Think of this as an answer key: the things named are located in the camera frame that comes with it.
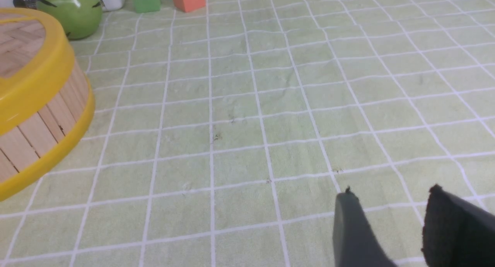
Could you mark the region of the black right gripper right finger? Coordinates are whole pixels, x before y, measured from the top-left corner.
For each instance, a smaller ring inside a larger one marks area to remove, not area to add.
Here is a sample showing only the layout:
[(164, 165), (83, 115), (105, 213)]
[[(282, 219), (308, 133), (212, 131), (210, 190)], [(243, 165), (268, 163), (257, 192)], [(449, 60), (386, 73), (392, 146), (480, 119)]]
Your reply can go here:
[(493, 267), (495, 216), (435, 185), (430, 188), (422, 229), (429, 267)]

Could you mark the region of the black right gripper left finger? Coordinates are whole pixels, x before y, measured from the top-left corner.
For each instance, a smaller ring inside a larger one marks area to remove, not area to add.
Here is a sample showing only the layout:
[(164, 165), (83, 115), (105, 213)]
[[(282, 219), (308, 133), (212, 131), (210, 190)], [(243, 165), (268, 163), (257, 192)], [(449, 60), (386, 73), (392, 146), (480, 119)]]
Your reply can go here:
[(333, 253), (336, 267), (395, 267), (380, 246), (359, 198), (350, 187), (335, 199)]

